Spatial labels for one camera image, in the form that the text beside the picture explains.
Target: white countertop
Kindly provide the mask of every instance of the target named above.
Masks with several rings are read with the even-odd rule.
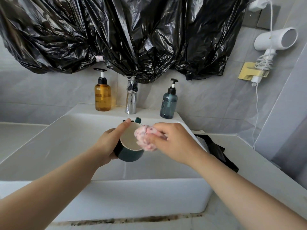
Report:
[[[39,133],[45,126],[26,124],[0,124],[1,158],[18,149]],[[226,148],[224,154],[238,166],[239,174],[283,202],[307,219],[307,190],[254,151],[234,135],[209,134],[213,142]],[[82,226],[49,226],[48,230],[240,230],[243,227],[215,193],[200,217],[182,218],[162,222],[137,222],[124,224],[96,224]]]

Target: dark teal pump bottle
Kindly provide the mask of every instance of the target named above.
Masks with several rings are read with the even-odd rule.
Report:
[[[175,83],[177,79],[171,79],[173,82],[168,92],[163,95],[160,116],[165,119],[172,119],[174,117],[178,96],[176,95]]]

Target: mold stain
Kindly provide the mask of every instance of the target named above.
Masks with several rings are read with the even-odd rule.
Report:
[[[80,220],[80,221],[64,221],[64,222],[52,222],[52,226],[85,226],[96,224],[126,224],[126,223],[140,223],[140,222],[165,222],[178,219],[187,219],[192,217],[201,217],[205,211],[194,214],[177,214],[168,216],[148,216],[141,218],[122,218],[122,219],[106,219],[106,220]]]

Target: forearm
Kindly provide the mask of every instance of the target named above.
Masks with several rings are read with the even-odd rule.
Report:
[[[0,200],[1,228],[45,229],[89,184],[98,169],[91,150]]]
[[[191,167],[208,182],[246,229],[307,229],[304,218],[212,155],[196,153]]]

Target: person's left hand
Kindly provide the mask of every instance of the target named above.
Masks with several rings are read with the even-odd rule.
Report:
[[[118,125],[117,128],[112,128],[105,131],[98,139],[97,143],[90,148],[90,151],[96,154],[99,158],[99,166],[109,163],[112,159],[117,159],[113,150],[117,145],[119,138],[124,131],[130,126],[131,119],[127,119]]]

